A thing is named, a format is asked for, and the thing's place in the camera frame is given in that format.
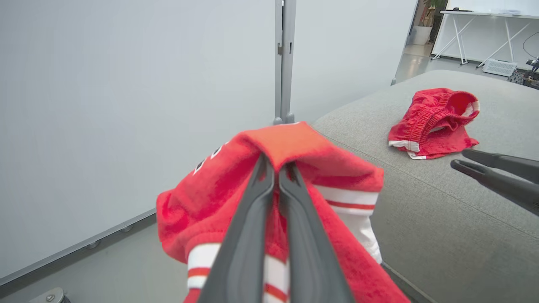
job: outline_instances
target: white stripe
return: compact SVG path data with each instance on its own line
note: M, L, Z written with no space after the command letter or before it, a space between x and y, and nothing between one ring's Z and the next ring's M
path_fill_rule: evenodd
M206 277L203 276L195 276L191 277L187 280L187 287L189 289L191 288L202 288L204 286L204 283L206 282ZM274 297L273 295L264 292L264 300L265 303L285 303L281 301L279 298Z
M348 207L340 207L335 205L330 205L331 208L337 213L337 214L351 214L356 216L370 216L374 212L372 209L357 209L357 208L348 208Z
M206 276L193 276L187 279L187 289L202 288L206 283Z
M405 147L406 149L414 151L416 153L419 152L419 143L418 142L413 142L413 141L408 141L408 140L400 140L400 141L390 140L389 141L389 146Z
M408 156L414 160L426 160L427 156L416 156L416 153L413 153L411 151L408 152Z
M375 191L349 190L321 185L314 185L314 187L322 194L324 199L333 202L374 205L376 204L376 199L378 199L378 192Z
M202 267L211 268L217 257L221 243L206 243L195 246L187 258L187 269Z
M187 269L211 268L220 243L206 243L195 246L190 252L187 261ZM270 255L264 257L264 283L268 283L284 293L288 293L290 270L284 262ZM206 276L193 276L187 279L188 288L202 288L206 282Z
M266 255L264 258L264 282L288 293L289 268L281 260Z
M281 301L281 299L277 298L277 297L274 297L272 296L271 294L269 293L264 293L264 300L263 300L264 303L285 303L283 301Z

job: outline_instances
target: cable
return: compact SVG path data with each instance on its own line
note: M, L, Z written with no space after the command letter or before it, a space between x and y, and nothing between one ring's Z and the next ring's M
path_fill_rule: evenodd
M530 53L526 50L526 48L524 47L524 44L526 44L526 41L528 41L529 38L535 36L535 35L538 34L538 33L539 33L539 32L537 32L537 33L535 33L535 34L529 36L526 40L524 40L524 43L522 43L522 48L524 49L524 51L526 52L526 54L528 54L528 55L530 55L530 56L532 56L532 57L534 57L534 58L537 58L537 57L536 57L536 56L533 56L532 54L530 54Z

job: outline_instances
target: metal stand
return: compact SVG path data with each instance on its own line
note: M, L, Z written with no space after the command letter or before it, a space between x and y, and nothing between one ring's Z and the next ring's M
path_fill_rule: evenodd
M466 59L466 51L464 50L464 41L461 34L468 28L470 23L474 21L477 16L474 16L470 21L468 21L468 23L466 23L466 25L464 25L461 30L459 30L459 27L457 25L457 16L451 15L451 17L453 17L453 25L455 26L455 32L457 34L455 35L455 37L453 37L453 39L451 39L451 41L449 41L449 43L447 43L446 46L444 46L444 48L438 54L436 54L436 56L431 58L431 60L439 59L440 56L455 42L455 40L457 40L460 52L460 65L464 65L468 63L468 60Z
M481 62L478 66L476 66L475 68L479 68L483 65L485 65L485 62L492 58L492 56L494 56L495 54L497 54L506 44L509 44L509 51L511 52L511 62L514 63L515 62L515 56L513 55L513 46L511 45L511 40L513 40L513 38L515 38L518 34L520 34L524 29L526 29L528 27L528 25L530 25L530 22L528 22L528 24L526 24L520 31L518 31L516 34L514 34L512 37L510 37L509 35L509 25L507 24L507 17L504 18L504 21L505 21L505 24L506 24L506 31L507 31L507 42L505 42L502 46L500 46L500 48L498 48L495 52L493 52L490 56L488 56L487 59L485 59L485 61Z

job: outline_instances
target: gray couch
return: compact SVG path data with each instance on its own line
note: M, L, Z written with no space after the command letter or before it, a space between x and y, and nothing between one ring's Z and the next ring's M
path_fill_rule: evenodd
M385 170L372 218L386 268L419 302L539 302L539 217L450 168L453 154L412 160L388 132L414 93L447 87L479 99L466 129L478 150L539 160L539 91L431 71L343 106L313 127Z

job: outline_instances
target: floor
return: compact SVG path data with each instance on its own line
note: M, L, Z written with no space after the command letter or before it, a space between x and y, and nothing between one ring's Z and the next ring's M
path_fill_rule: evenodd
M427 43L425 45L409 44L404 48L405 54L416 54L419 56L430 56L434 44Z
M430 61L424 55L425 47L421 47L407 47L397 70L397 82L431 70L506 79L482 73L472 63L460 66L456 60L443 58ZM78 251L0 286L0 303L28 302L55 287L66 290L73 303L179 302L187 293L186 276L186 266L164 254L155 216L150 216L136 223L130 232L104 239L91 251Z
M459 60L440 58L436 60L431 60L431 58L426 56L420 56L416 54L403 53L402 59L400 60L399 68L397 69L397 74L395 78L397 83L402 82L406 79L413 78L419 74L426 73L428 71L434 70L449 70L449 71L459 71L470 74L482 75L485 77L507 80L507 77L494 75L489 73L483 73L481 68L475 68L477 63L468 63L466 65L460 65Z

